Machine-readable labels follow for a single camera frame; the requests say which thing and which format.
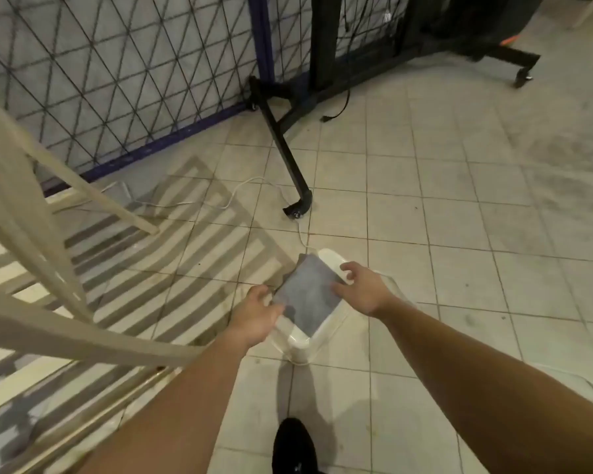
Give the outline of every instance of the black shoe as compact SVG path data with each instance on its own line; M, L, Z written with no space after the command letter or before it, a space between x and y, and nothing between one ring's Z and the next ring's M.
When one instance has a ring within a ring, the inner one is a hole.
M296 418L286 418L279 425L272 449L272 474L319 474L312 438Z

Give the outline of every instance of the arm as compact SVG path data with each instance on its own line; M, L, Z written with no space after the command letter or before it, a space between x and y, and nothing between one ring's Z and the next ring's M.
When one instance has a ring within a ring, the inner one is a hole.
M283 312L264 306L266 286L254 286L213 343L116 432L80 474L204 474L209 467L241 359L263 341Z
M545 373L442 324L351 262L336 294L380 319L455 430L492 473L593 473L593 404Z

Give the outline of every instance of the grid wall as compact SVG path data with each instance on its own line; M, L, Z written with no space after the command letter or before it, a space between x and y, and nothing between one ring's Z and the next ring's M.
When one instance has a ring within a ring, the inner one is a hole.
M78 172L242 101L256 73L248 0L0 0L0 103Z
M409 0L343 0L336 41L336 56L387 36L404 15ZM391 13L391 21L384 14ZM308 71L312 36L311 0L268 0L274 75L278 81Z

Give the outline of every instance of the person's left hand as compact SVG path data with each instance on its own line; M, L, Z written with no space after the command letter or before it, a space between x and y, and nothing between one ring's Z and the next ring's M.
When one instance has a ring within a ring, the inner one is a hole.
M253 286L246 297L233 309L227 331L242 341L246 349L252 348L268 337L279 316L285 310L283 304L264 306L264 297L270 288L263 284Z

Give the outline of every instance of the metal mesh panel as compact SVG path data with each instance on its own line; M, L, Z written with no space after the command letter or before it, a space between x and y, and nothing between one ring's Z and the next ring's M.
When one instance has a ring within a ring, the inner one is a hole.
M360 20L365 2L365 15ZM394 29L404 15L407 3L408 0L343 0L336 41L337 57L346 55L348 48L351 51L384 37L387 30ZM391 13L389 22L384 20L387 11ZM312 35L311 0L268 0L268 14L276 79L283 81L308 71ZM352 46L348 47L354 31Z
M0 0L0 103L78 172L238 103L256 71L247 0Z

